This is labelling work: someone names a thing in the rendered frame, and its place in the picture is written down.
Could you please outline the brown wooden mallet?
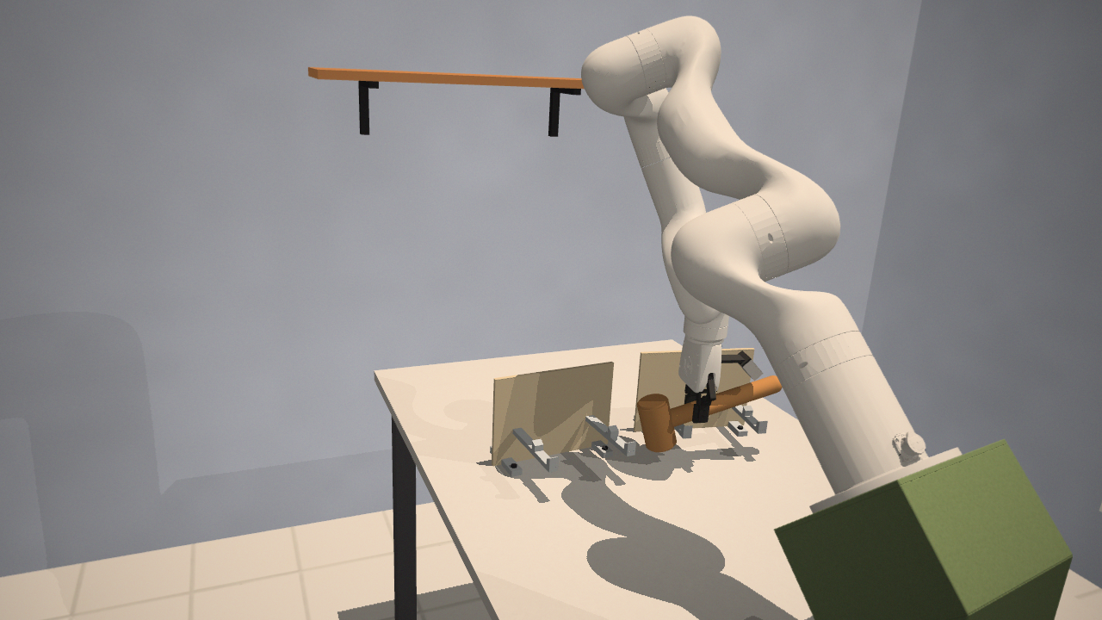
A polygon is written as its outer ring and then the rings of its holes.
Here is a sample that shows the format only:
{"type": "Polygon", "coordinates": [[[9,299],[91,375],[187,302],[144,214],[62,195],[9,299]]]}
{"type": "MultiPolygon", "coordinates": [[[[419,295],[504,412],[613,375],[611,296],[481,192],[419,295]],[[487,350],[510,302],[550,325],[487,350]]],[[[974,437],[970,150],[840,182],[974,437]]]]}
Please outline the brown wooden mallet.
{"type": "MultiPolygon", "coordinates": [[[[716,400],[713,400],[709,406],[709,415],[750,403],[758,398],[766,398],[779,391],[782,391],[782,384],[779,383],[776,376],[768,376],[745,385],[731,388],[728,391],[716,394],[716,400]]],[[[648,394],[641,398],[637,407],[647,449],[651,452],[672,449],[677,443],[674,427],[692,421],[694,404],[696,404],[695,400],[692,403],[670,409],[669,400],[665,394],[648,394]]]]}

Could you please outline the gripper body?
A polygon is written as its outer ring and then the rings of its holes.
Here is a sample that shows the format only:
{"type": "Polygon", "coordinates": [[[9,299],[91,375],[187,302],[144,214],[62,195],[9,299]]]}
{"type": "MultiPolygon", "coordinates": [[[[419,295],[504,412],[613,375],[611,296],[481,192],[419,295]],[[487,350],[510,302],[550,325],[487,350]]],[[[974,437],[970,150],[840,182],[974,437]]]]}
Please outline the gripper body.
{"type": "Polygon", "coordinates": [[[691,388],[694,393],[703,392],[709,373],[713,373],[714,388],[719,391],[721,342],[724,342],[724,339],[706,342],[694,340],[685,334],[684,348],[682,348],[680,363],[678,363],[678,377],[682,378],[687,387],[691,388]]]}

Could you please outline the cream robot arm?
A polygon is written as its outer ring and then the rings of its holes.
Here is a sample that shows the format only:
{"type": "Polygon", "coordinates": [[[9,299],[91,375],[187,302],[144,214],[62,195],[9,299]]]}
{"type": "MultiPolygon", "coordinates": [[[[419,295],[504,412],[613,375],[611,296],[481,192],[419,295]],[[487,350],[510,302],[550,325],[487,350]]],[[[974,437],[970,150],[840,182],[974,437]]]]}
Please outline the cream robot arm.
{"type": "Polygon", "coordinates": [[[766,283],[829,254],[841,222],[814,181],[741,141],[711,93],[720,63],[714,28],[676,17],[581,68],[591,101],[625,119],[684,334],[723,340],[730,315],[754,333],[834,491],[812,512],[960,456],[926,455],[838,295],[766,283]],[[699,188],[739,200],[706,213],[699,188]]]}

